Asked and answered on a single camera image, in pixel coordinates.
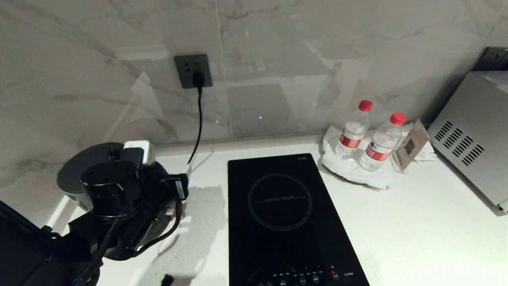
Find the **induction cooktop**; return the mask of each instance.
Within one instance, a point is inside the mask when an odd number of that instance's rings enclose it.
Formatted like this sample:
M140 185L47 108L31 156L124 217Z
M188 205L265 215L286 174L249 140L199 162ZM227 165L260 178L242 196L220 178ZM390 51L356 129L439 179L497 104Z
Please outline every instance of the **induction cooktop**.
M228 163L230 286L369 283L312 155Z

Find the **wall outlet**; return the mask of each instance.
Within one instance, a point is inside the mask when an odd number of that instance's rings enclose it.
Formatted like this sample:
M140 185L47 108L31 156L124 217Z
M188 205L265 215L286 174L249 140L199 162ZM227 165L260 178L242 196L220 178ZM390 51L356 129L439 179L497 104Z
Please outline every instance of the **wall outlet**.
M508 47L487 47L473 68L473 71L505 70L508 70Z
M208 65L208 57L205 54L200 55L180 55L175 58L176 69L180 82L184 89L193 89L192 77L196 71L200 71L205 77L205 85L203 87L212 86L212 76L210 74L210 66Z

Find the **red bottle cap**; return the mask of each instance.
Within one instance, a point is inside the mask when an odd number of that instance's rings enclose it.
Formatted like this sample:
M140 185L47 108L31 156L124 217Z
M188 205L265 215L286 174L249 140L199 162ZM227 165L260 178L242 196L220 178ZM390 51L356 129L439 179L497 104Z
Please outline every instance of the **red bottle cap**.
M371 108L372 108L372 102L370 102L368 100L362 100L360 102L360 106L358 106L358 109L361 111L370 111Z
M390 122L395 125L402 125L406 122L407 116L402 112L394 112L390 117Z

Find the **plastic water bottle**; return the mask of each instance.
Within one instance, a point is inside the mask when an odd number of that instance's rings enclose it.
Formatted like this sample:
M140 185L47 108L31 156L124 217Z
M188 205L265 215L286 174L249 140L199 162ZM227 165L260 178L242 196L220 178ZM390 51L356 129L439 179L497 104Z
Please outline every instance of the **plastic water bottle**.
M344 125L339 143L335 153L342 159L349 159L353 152L360 145L363 136L369 130L369 111L372 108L372 102L363 100L358 109L353 113L351 120Z
M396 112L390 121L383 123L377 130L369 146L360 159L360 166L367 171L379 169L402 137L402 124L406 121L404 113Z

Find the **red bottle label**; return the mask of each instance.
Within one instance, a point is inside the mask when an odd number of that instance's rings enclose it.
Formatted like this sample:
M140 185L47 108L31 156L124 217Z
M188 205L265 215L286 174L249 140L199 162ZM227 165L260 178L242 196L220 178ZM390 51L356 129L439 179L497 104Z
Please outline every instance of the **red bottle label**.
M365 150L367 155L369 155L370 158L378 161L383 161L388 158L390 153L392 152L393 148L385 148L382 147L375 142L371 141L369 143L369 147Z
M354 134L347 131L345 128L342 130L342 134L340 135L339 141L342 145L349 148L356 148L360 145L362 138L365 134Z

